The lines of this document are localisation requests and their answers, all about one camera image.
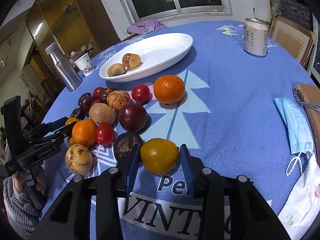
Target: human hand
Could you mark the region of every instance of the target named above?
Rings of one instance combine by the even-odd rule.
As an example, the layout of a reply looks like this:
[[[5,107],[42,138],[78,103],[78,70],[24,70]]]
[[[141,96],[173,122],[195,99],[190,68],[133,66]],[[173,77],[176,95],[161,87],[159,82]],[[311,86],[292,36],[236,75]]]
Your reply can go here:
[[[26,182],[26,179],[27,179],[27,172],[26,171],[19,171],[13,176],[14,186],[16,187],[16,189],[19,193],[23,192],[23,183]],[[44,169],[41,166],[38,171],[36,179],[37,179],[36,189],[38,191],[41,191],[42,194],[44,194],[44,192],[47,189],[47,183],[45,181]]]

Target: tablecloth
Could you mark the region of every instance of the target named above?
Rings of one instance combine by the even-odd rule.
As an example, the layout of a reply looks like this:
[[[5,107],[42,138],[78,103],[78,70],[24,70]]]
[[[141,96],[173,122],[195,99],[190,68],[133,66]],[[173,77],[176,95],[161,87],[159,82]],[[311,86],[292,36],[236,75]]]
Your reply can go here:
[[[187,56],[171,68],[137,81],[106,82],[99,77],[103,63],[116,52],[141,39],[163,33],[186,33],[193,46]],[[147,109],[152,123],[141,135],[185,143],[190,154],[199,157],[219,174],[231,178],[245,175],[278,214],[300,176],[296,168],[290,176],[285,169],[291,160],[284,122],[273,102],[275,97],[292,101],[292,88],[300,83],[314,85],[307,72],[287,51],[268,40],[265,58],[243,50],[243,24],[237,21],[197,22],[157,30],[112,46],[92,60],[96,70],[83,78],[73,92],[59,95],[44,122],[70,116],[80,95],[96,87],[112,86],[131,91],[137,84],[150,86],[162,75],[178,75],[185,82],[186,98],[179,107],[167,109],[152,100]],[[305,111],[300,107],[306,119]],[[122,134],[121,125],[116,132]],[[67,143],[61,153],[45,162],[50,186],[45,213],[73,175],[64,163]],[[116,165],[112,148],[94,146],[97,162],[89,176],[101,174]],[[302,160],[303,170],[307,162]],[[124,239],[196,239],[201,201],[188,194],[181,166],[169,174],[156,176],[140,167],[133,193],[119,199]],[[91,239],[95,239],[95,197],[92,198]],[[228,199],[225,199],[228,215]]]

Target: silver bolt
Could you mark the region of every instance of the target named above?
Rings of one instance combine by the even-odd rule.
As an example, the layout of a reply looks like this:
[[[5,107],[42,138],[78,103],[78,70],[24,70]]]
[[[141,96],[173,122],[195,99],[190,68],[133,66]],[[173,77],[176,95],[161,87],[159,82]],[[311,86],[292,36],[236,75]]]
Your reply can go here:
[[[109,169],[109,173],[111,173],[111,174],[115,174],[115,173],[117,173],[118,172],[118,168],[117,167],[111,167],[110,169]]]
[[[73,177],[73,181],[75,181],[75,182],[79,182],[81,180],[82,180],[82,176],[81,175],[76,175],[76,176]]]
[[[240,175],[240,176],[238,177],[238,179],[239,179],[240,182],[246,182],[246,181],[248,180],[247,177],[246,177],[246,176],[243,176],[243,175]]]
[[[203,168],[203,169],[202,169],[202,172],[203,172],[204,174],[210,174],[210,173],[212,172],[212,170],[211,170],[210,168]]]

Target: picture frame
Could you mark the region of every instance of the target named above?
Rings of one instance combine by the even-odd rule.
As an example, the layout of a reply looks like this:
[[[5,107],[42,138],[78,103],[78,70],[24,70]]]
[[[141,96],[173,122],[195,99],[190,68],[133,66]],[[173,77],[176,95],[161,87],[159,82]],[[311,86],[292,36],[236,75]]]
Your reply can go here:
[[[269,37],[306,69],[313,48],[311,32],[280,15],[273,18]]]

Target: gray corduroy sleeve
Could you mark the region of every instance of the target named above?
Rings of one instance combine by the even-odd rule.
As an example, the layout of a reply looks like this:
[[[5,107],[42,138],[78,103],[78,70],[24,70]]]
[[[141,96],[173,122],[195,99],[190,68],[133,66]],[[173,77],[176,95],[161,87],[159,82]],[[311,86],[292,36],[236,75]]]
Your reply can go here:
[[[29,240],[39,223],[40,211],[25,192],[19,193],[16,190],[12,177],[4,180],[4,204],[12,228],[20,237]]]

